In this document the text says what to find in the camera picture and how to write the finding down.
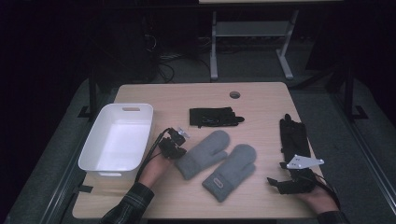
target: wooden table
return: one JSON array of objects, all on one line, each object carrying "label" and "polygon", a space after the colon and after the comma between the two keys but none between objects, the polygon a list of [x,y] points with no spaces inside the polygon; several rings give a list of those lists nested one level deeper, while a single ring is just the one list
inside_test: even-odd
[{"label": "wooden table", "polygon": [[[238,91],[240,98],[230,97]],[[281,195],[271,187],[266,177],[290,180],[289,172],[279,167],[279,120],[285,114],[300,121],[285,84],[278,82],[148,84],[120,87],[115,103],[148,103],[154,108],[154,133],[151,142],[169,127],[181,127],[190,136],[184,148],[190,149],[215,130],[231,136],[226,148],[229,153],[238,144],[249,144],[257,151],[255,173],[246,179],[224,203],[202,187],[202,182],[218,164],[204,170],[193,179],[183,179],[173,166],[155,186],[155,197],[144,218],[297,218],[314,214],[292,195]],[[195,107],[231,106],[237,116],[246,120],[236,127],[198,129],[189,126],[189,109]],[[321,174],[318,167],[314,172]],[[83,183],[92,186],[91,193],[78,195],[73,215],[77,218],[102,217],[119,203],[132,186],[133,180],[95,179],[87,175]]]}]

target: white bracket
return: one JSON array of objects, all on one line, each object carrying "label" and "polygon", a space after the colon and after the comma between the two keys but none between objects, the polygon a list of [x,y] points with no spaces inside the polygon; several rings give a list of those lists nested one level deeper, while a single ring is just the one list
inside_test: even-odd
[{"label": "white bracket", "polygon": [[295,155],[293,159],[286,165],[288,169],[304,169],[311,166],[321,165],[324,163],[324,160],[317,160],[308,157],[302,157],[299,155]]}]

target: black glove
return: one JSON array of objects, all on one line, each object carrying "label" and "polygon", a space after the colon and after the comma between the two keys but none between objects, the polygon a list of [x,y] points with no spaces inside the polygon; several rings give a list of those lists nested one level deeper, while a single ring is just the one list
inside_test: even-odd
[{"label": "black glove", "polygon": [[285,162],[289,163],[294,155],[311,157],[305,125],[291,120],[289,114],[279,122],[280,140]]},{"label": "black glove", "polygon": [[190,109],[190,125],[205,127],[236,126],[245,119],[237,117],[230,107]]}]

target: dark background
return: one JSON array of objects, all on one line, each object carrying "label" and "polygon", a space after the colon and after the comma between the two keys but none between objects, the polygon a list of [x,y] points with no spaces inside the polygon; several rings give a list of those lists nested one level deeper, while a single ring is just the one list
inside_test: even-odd
[{"label": "dark background", "polygon": [[[73,94],[90,73],[97,74],[102,91],[121,83],[149,82],[155,76],[153,59],[143,48],[143,33],[148,27],[142,25],[142,15],[110,13],[103,11],[101,4],[95,0],[0,1],[0,73],[5,112],[0,221],[35,168]],[[188,31],[178,34],[177,41],[187,43],[182,46],[185,50],[192,46],[193,52],[194,37],[200,30],[191,31],[199,22],[196,15],[189,15],[180,22],[159,13],[151,24],[157,25],[156,32],[168,45],[175,44],[174,36],[169,35],[172,30]],[[304,15],[309,19],[309,13],[305,13],[302,20]],[[318,34],[314,32],[318,42],[309,67],[325,69],[340,60],[345,62],[353,68],[355,77],[371,89],[378,105],[396,125],[395,17],[392,1],[346,1],[328,16]],[[134,32],[120,35],[125,29]],[[299,23],[295,34],[307,33],[312,35],[312,30]],[[125,38],[132,38],[132,51],[124,50]],[[107,51],[120,61],[108,58]],[[135,63],[122,64],[131,58]],[[104,71],[100,66],[103,63],[112,64],[109,67],[114,69]]]}]

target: person's right hand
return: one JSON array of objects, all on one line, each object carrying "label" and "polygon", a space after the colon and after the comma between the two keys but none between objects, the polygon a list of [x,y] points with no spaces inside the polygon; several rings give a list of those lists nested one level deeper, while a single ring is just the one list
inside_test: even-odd
[{"label": "person's right hand", "polygon": [[308,206],[317,214],[331,211],[339,211],[337,204],[332,196],[323,188],[316,186],[309,193],[295,194],[297,198],[307,203]]}]

